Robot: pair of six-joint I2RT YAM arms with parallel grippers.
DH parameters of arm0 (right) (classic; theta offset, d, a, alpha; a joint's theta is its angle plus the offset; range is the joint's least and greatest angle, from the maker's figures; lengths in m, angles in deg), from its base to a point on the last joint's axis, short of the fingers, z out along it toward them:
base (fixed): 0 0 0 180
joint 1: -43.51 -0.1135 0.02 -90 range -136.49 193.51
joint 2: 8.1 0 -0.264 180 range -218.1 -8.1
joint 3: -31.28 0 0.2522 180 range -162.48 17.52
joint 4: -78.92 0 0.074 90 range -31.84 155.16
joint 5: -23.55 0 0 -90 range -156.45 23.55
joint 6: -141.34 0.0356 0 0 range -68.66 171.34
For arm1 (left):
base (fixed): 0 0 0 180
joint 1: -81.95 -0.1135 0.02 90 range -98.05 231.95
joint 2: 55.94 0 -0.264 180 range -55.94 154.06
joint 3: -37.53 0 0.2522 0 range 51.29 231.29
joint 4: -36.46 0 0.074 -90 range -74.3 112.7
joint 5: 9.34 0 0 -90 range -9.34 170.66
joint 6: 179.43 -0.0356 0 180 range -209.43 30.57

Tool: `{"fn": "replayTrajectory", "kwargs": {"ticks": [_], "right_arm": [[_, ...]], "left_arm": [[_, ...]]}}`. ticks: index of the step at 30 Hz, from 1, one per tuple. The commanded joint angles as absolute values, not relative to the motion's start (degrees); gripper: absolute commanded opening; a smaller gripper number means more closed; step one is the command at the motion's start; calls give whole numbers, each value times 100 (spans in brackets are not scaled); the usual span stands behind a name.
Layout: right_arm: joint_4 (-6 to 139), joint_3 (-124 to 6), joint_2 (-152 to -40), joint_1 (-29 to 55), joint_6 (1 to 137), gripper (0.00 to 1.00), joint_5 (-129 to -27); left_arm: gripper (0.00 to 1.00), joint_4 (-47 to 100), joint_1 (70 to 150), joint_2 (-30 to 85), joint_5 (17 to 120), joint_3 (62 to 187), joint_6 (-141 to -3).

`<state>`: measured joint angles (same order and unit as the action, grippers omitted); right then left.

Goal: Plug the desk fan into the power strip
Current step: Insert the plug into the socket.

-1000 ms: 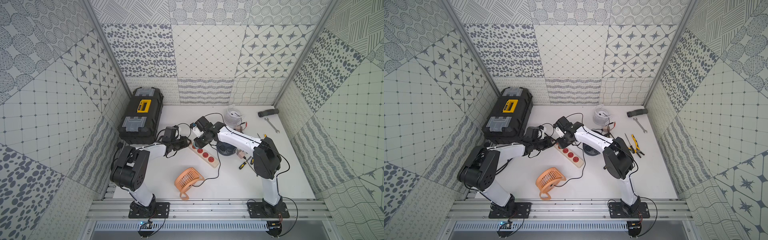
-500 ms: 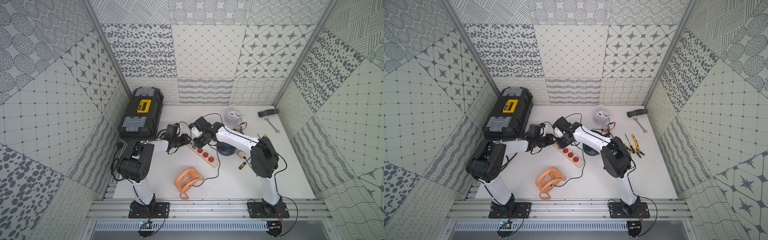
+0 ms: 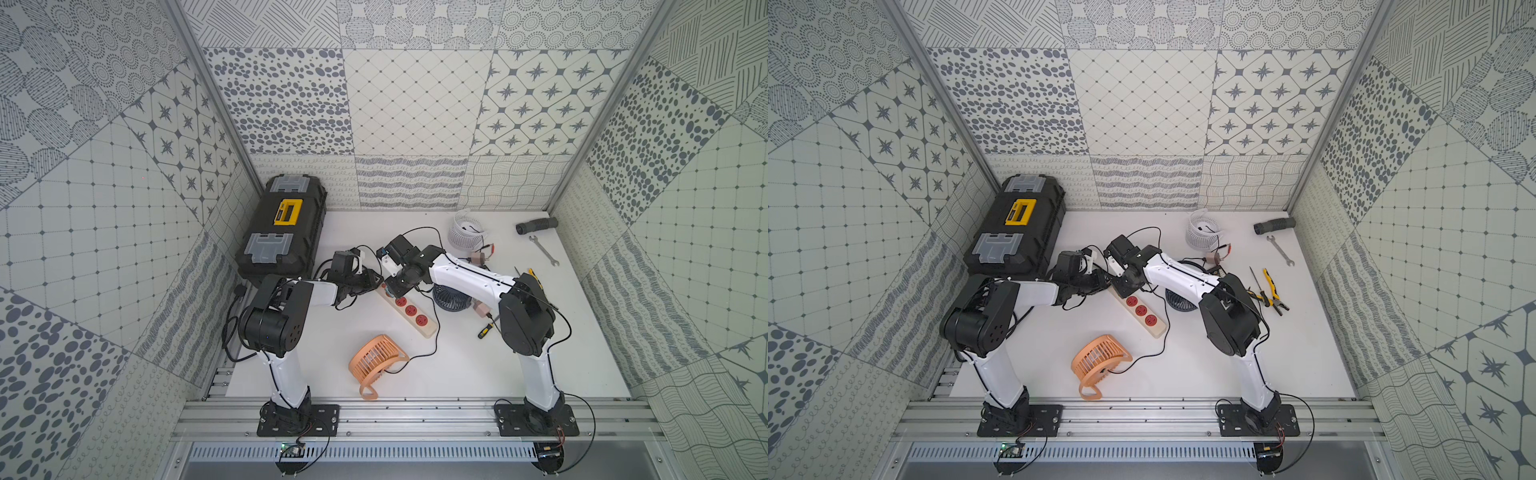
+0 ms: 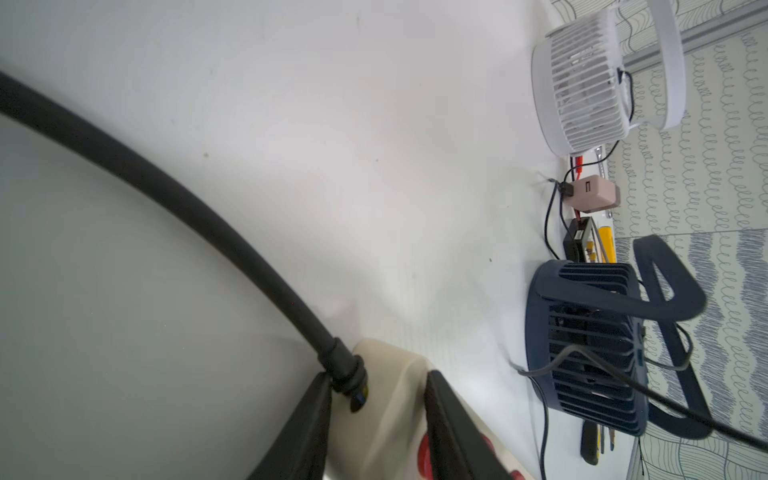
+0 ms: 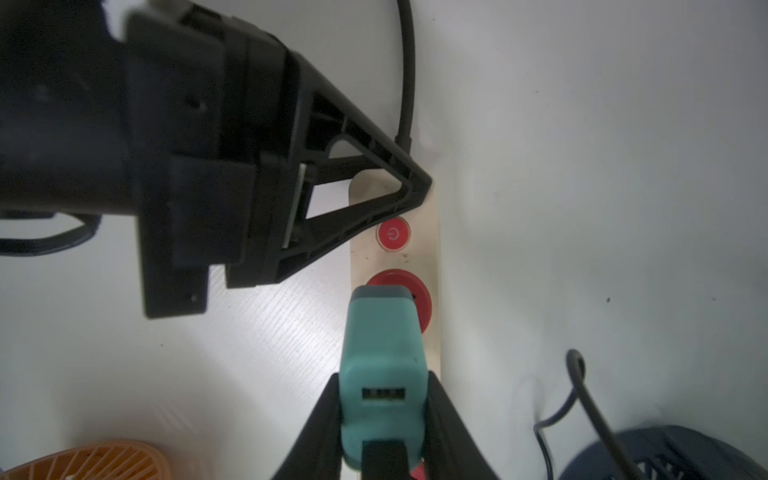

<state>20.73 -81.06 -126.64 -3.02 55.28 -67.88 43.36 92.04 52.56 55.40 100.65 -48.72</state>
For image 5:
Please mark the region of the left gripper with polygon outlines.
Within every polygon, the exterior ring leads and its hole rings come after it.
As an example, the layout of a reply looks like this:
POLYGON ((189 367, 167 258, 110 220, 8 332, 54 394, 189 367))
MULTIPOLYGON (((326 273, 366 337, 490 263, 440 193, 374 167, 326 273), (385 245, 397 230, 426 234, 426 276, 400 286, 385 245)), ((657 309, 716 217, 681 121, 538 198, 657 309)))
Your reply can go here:
POLYGON ((132 215, 151 318, 204 312, 213 265, 231 288, 281 281, 300 192, 290 59, 185 1, 130 13, 121 39, 99 1, 3 2, 1 214, 81 226, 2 253, 58 253, 132 215))

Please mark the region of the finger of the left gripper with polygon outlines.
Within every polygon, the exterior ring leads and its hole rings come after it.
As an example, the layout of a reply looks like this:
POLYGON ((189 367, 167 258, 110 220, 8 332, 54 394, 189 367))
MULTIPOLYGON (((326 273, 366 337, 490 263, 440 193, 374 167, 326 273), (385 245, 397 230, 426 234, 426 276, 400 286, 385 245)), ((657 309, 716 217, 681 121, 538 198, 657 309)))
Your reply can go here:
POLYGON ((299 197, 299 220, 309 219, 307 211, 314 187, 323 180, 333 183, 333 176, 343 172, 342 160, 330 156, 339 141, 356 149, 369 169, 381 169, 400 183, 392 199, 370 208, 368 215, 407 212, 424 203, 432 178, 403 148, 300 54, 289 54, 287 72, 296 81, 290 154, 306 166, 307 191, 299 197))
POLYGON ((242 261, 225 269, 229 288, 280 283, 355 236, 420 207, 430 179, 354 179, 350 205, 306 216, 314 185, 303 181, 286 201, 256 209, 242 261))

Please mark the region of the teal USB charger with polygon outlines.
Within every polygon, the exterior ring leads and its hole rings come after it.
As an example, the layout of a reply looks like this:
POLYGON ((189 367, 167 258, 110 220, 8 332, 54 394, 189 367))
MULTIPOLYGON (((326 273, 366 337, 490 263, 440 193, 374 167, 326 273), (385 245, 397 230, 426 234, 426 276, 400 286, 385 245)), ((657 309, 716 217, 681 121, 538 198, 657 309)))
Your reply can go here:
POLYGON ((413 296, 400 285, 356 288, 339 369, 341 444, 362 470, 368 442, 400 441, 407 466, 421 461, 429 370, 413 296))

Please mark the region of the beige red power strip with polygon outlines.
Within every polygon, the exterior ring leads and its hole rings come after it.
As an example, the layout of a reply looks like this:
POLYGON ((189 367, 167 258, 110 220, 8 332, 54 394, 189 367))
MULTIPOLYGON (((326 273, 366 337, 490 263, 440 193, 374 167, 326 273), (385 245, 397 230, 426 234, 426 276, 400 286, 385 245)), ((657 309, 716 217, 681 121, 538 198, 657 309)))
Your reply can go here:
MULTIPOLYGON (((435 192, 413 211, 385 221, 355 237, 350 246, 353 291, 360 286, 400 285, 410 290, 418 312, 429 372, 441 372, 442 326, 439 306, 439 226, 435 192)), ((419 478, 420 463, 407 466, 400 441, 368 442, 363 447, 362 470, 350 468, 361 479, 373 478, 376 455, 394 452, 404 469, 404 478, 419 478)))

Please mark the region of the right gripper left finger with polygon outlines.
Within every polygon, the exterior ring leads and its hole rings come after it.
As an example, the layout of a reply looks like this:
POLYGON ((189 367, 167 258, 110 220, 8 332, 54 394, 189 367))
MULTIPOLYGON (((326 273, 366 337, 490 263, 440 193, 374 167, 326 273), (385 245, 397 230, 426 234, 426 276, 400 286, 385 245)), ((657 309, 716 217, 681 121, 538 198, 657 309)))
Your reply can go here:
POLYGON ((339 377, 330 376, 308 420, 273 480, 339 480, 341 444, 339 377))

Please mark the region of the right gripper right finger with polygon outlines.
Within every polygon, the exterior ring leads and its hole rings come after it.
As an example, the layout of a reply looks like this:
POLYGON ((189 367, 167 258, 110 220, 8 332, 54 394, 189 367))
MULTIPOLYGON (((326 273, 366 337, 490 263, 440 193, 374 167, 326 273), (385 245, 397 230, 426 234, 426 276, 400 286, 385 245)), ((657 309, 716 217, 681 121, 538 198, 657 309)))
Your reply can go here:
POLYGON ((432 371, 428 376, 425 428, 423 461, 428 479, 498 478, 432 371))

